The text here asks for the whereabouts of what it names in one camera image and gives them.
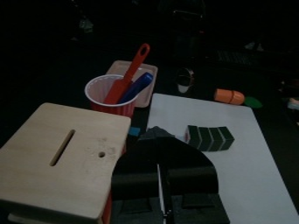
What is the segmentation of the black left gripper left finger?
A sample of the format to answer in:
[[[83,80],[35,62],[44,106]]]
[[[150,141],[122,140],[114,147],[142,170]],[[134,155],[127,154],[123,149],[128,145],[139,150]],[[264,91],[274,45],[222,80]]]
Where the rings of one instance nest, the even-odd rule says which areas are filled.
[[[151,128],[116,161],[111,224],[164,224],[155,153],[158,130]]]

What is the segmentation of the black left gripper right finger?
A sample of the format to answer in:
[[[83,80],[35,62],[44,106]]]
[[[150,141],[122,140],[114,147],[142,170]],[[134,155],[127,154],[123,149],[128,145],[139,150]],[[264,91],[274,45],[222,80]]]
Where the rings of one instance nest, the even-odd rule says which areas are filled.
[[[166,224],[230,224],[212,162],[164,129],[156,146]]]

